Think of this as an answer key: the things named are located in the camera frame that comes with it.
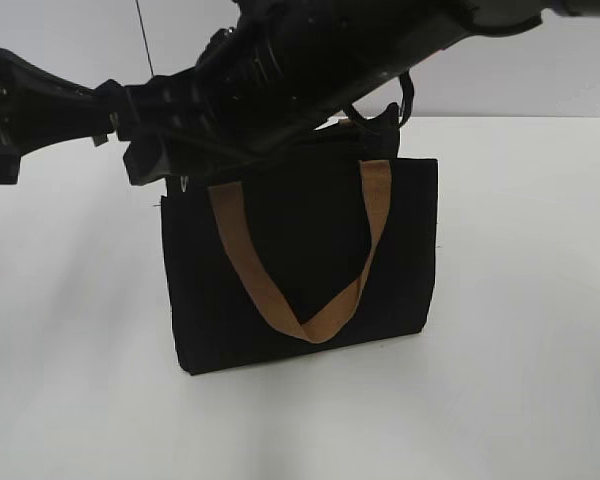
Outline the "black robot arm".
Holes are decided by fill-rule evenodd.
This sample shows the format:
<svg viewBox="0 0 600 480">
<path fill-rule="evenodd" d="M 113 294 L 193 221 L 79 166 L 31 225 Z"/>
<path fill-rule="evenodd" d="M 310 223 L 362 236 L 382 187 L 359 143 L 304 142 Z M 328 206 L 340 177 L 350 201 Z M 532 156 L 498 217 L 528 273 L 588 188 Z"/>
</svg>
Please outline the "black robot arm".
<svg viewBox="0 0 600 480">
<path fill-rule="evenodd" d="M 545 10 L 600 17 L 600 1 L 243 1 L 192 68 L 102 84 L 129 180 L 210 182 L 270 159 L 439 51 L 529 31 Z"/>
</svg>

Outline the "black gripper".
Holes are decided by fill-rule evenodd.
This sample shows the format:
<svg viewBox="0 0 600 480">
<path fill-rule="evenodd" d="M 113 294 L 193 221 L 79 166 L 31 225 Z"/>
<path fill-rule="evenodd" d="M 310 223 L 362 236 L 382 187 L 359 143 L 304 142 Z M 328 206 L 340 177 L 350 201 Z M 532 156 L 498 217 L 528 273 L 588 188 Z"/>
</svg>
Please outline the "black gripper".
<svg viewBox="0 0 600 480">
<path fill-rule="evenodd" d="M 168 177 L 208 185 L 260 161 L 219 123 L 213 97 L 228 86 L 228 77 L 215 79 L 196 66 L 144 84 L 109 79 L 92 91 L 112 131 L 128 144 L 123 161 L 131 185 Z"/>
</svg>

